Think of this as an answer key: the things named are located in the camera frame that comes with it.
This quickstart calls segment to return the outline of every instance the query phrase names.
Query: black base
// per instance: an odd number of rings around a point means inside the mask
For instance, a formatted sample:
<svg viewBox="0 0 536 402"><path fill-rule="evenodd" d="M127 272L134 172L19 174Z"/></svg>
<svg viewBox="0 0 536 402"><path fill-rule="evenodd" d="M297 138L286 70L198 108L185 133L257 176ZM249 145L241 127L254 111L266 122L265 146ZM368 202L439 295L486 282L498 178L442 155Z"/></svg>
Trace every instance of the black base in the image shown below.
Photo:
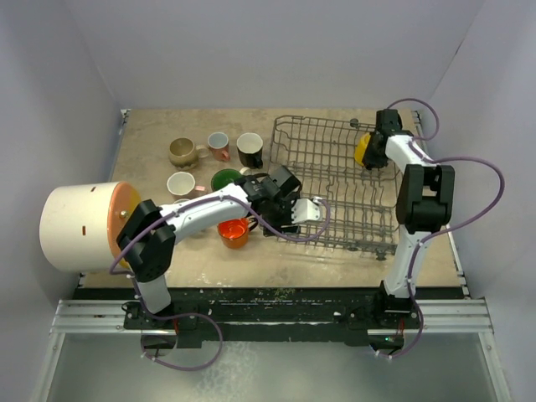
<svg viewBox="0 0 536 402"><path fill-rule="evenodd" d="M393 349L369 337L369 329L396 331L401 317L406 329L416 329L418 319L408 312L379 314L378 288L175 288L170 289L172 308L166 314L200 312L221 327L225 341L248 342L340 342L348 346ZM420 288L418 299L462 299L460 287ZM77 289L75 300L133 300L132 289ZM125 329L173 330L173 322L147 320L137 301L124 309ZM200 348L202 341L217 341L214 327L200 319L178 320L178 347Z"/></svg>
<svg viewBox="0 0 536 402"><path fill-rule="evenodd" d="M383 281L374 296L373 304L372 313L375 321L381 322L385 327L396 327L400 319L407 321L411 314L417 315L413 302L409 298L402 299L388 295Z"/></svg>

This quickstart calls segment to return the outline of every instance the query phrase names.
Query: orange mug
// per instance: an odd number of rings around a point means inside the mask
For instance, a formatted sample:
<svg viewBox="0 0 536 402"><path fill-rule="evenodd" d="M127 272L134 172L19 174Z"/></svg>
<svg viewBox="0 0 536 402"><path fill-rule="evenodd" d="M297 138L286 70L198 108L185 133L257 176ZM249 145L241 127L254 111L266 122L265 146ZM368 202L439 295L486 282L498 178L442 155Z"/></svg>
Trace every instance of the orange mug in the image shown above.
<svg viewBox="0 0 536 402"><path fill-rule="evenodd" d="M218 233L224 245L230 249L244 247L250 237L250 231L258 222L252 218L233 219L218 225Z"/></svg>

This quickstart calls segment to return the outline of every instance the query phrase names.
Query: yellow object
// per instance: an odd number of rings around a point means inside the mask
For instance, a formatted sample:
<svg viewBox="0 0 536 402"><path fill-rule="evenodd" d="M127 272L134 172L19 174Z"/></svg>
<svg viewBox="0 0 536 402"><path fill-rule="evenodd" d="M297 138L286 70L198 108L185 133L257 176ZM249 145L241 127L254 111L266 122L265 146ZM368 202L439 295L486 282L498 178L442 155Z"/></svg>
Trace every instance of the yellow object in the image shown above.
<svg viewBox="0 0 536 402"><path fill-rule="evenodd" d="M363 156L365 154L365 150L367 149L369 141L370 133L367 133L359 139L359 144L355 147L355 154L353 155L353 158L355 159L355 162L359 163L361 166L364 166Z"/></svg>

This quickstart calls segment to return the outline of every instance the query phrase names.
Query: black mug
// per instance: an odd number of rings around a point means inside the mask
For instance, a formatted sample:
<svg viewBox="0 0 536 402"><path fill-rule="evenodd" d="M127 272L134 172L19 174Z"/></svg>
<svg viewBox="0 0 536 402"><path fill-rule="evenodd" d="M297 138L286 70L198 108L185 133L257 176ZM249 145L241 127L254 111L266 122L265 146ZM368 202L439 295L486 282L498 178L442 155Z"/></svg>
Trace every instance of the black mug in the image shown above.
<svg viewBox="0 0 536 402"><path fill-rule="evenodd" d="M236 147L242 164L251 169L262 169L262 145L259 134L246 132L238 137Z"/></svg>

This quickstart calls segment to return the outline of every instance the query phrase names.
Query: cable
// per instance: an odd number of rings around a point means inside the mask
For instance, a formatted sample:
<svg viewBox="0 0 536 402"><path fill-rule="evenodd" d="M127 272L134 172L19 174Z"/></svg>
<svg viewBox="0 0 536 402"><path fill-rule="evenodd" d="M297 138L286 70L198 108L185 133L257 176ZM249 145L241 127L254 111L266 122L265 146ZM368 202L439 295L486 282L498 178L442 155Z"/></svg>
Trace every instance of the cable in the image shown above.
<svg viewBox="0 0 536 402"><path fill-rule="evenodd" d="M395 101L395 102L391 103L389 106L387 106L387 109L390 109L394 105L398 105L399 103L402 103L402 102L417 102L417 103L420 103L421 105L425 106L426 109L428 109L432 113L432 115L434 115L435 128L436 128L434 130L434 133L429 137L413 137L413 141L415 141L415 140L429 141L429 140L433 139L437 135L437 133L439 132L439 116L437 115L436 110L428 102L425 102L425 101L417 99L417 98L398 99L397 101Z"/></svg>
<svg viewBox="0 0 536 402"><path fill-rule="evenodd" d="M247 211L249 211L253 216L255 216L258 219L258 221L261 224L263 224L270 232L272 232L274 235L276 235L278 237L281 237L282 239L286 239L286 240L289 240L289 241L307 242L307 241L311 241L311 240L314 240L314 239L318 238L324 231L326 231L327 227L329 226L330 219L331 219L331 209L329 207L329 204L322 198L316 198L316 200L319 201L326 208L326 219L324 220L324 225L320 228L320 230L318 230L318 232L316 232L315 234L313 234L313 235L311 235L309 237L306 237L306 238L291 237L291 236L287 236L286 234L283 234L282 232L279 232L278 230L274 229L270 224L268 224L268 222L266 222L264 219L262 219L262 217L258 213L256 213L247 203L243 202L240 199L232 197L230 195L224 195L222 197L216 196L216 197L209 197L209 198L203 198L203 199L199 199L199 200L194 200L192 203L188 203L188 204L184 205L183 207L180 207L179 209L177 209L177 210L175 210L175 211L173 211L173 212L171 212L169 214L166 214L166 215L162 216L161 218L157 219L152 224L149 224L137 236L135 236L134 239L132 239L125 246L125 248L119 253L119 255L114 259L114 261L112 262L112 264L110 266L110 269L108 270L109 274L110 275L127 275L127 277L129 277L132 280L132 285L134 286L134 292L137 295L137 299L140 301L140 304L142 305L142 308L143 308L144 312L146 313L146 315L148 317L150 317L152 319L155 319L155 320L168 321L168 320L176 320L178 318L183 318L183 317L195 316L195 317L203 318L205 321L210 322L214 326L214 328L216 329L216 332L218 333L219 345L218 345L218 350L216 351L216 354L209 361L207 361L206 363L200 364L198 366L193 366L193 367L177 366L175 364L164 362L164 361L160 360L159 358L157 358L156 356L149 355L147 353L147 350L143 346L143 341L141 340L142 356L145 356L146 358L149 358L153 362L161 364L162 366L168 367L170 369L175 369L175 370L179 370L179 371L199 371L199 370L202 370L202 369L206 369L208 366L210 366L212 363L214 363L218 359L219 355L221 354L222 348L224 346L224 335L221 332L221 328L218 326L216 321L213 320L211 317L209 317L209 316L207 316L205 314L201 314L199 312L186 312L186 313L176 314L174 316L168 316L168 317L160 317L160 316L157 316L157 315L151 313L147 309L147 305L143 301L142 294L140 293L140 288L139 288L139 286L138 286L138 284L136 282L136 278L134 277L134 275L132 275L132 272L131 271L116 271L116 266L117 266L117 264L119 264L119 261L121 261L123 258L125 258L126 254L128 254L128 252L131 250L131 248L138 241L143 239L153 229L155 229L158 226L161 226L162 224L166 223L166 221L168 219L173 218L175 216L179 216L182 212L184 212L184 211L186 211L188 209L191 209L193 207L203 205L203 204L206 204L206 203L211 203L213 201L222 201L224 199L228 199L230 201L236 202L237 204L240 204Z"/></svg>
<svg viewBox="0 0 536 402"><path fill-rule="evenodd" d="M437 113L434 110L434 108L432 106L430 106L428 103L424 102L423 100L416 99L416 98L404 98L404 99L401 99L401 100L397 100L396 102L394 102L391 105L389 105L387 108L390 109L392 106L397 105L400 102L407 101L407 100L421 103L421 105L426 106L431 111L431 113L434 115L435 123L436 123L435 124L436 129L435 129L434 133L430 137L414 137L414 140L415 139L420 139L420 140L423 140L423 141L431 140L432 138L434 138L437 135L437 132L439 131L439 116L437 115ZM414 144L413 144L414 140L410 142L410 149L422 161L425 161L425 162L428 162L428 163L434 163L434 164L439 164L439 163L444 163L444 162L475 162L475 163L479 163L481 165L488 166L489 168L491 168L497 174L497 176L499 178L499 190L497 191L497 195L495 196L493 201L486 208L484 208L481 212L479 212L478 214L474 215L473 217L461 222L460 224L455 224L454 226L451 226L450 228L446 228L446 229L440 230L438 232L428 234L423 239L421 239L419 244L417 244L417 246L414 248L413 253L411 254L411 258L410 258L410 266L409 266L409 269L408 269L407 285L408 285L408 293L410 294L410 300L413 303L413 305L415 306L415 309L417 310L417 314L419 316L419 330L417 331L417 334L415 335L415 338L413 339L413 341L411 341L411 343L407 347L405 347L404 349L400 350L398 353L387 355L385 353L377 352L377 354L379 354L381 356L384 356L386 358L398 358L400 356L404 356L405 354L407 354L419 342L420 337L421 337L421 335L423 333L423 330L424 330L425 316L424 316L422 310L420 309L419 303L415 299L415 294L413 293L413 289L411 287L411 282L413 280L413 269L414 269L414 266L415 266L415 260L417 258L417 254L419 253L420 247L422 247L427 241L430 241L430 240L434 239L437 236L441 236L441 235L444 235L445 233L449 233L449 232L453 232L454 230L461 229L461 228L463 228L463 227L465 227L465 226L467 226L469 224L472 224L476 220L480 219L482 216L487 214L491 209L493 209L493 207L495 207L495 205L498 204L499 200L503 197L502 195L504 194L504 187L505 187L505 180L504 180L503 172L501 172L501 169L499 169L499 167L497 165L495 165L494 163L491 163L491 162L489 162L489 161L487 161L485 159L479 158L479 157L443 157L443 158L434 160L434 159L431 159L431 158L427 157L422 152L420 152L414 146Z"/></svg>

